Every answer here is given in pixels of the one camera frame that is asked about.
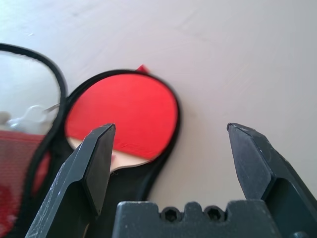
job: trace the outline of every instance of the white object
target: white object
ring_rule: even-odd
[[[40,105],[34,105],[27,109],[20,118],[7,121],[12,130],[22,131],[29,134],[41,134],[43,123],[48,117],[46,109]]]

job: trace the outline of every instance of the table tennis paddle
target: table tennis paddle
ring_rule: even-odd
[[[155,159],[168,145],[178,116],[174,94],[150,75],[118,74],[89,87],[65,124],[73,147],[94,128],[115,123],[111,170]]]

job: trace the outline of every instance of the red mesh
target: red mesh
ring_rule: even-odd
[[[26,170],[42,141],[42,135],[0,131],[0,237],[7,234],[20,206]],[[37,171],[33,192],[47,173],[50,157],[46,155]]]

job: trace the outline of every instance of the table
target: table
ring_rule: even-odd
[[[265,134],[317,196],[315,1],[17,0],[0,41],[55,61],[69,92],[145,64],[179,94],[183,127],[152,189],[160,209],[243,199],[228,122]]]

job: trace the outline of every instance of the screw hole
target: screw hole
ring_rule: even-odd
[[[209,206],[204,210],[204,214],[213,222],[224,222],[225,214],[217,206]]]
[[[175,207],[166,207],[161,212],[161,218],[164,221],[175,223],[181,220],[181,214]]]

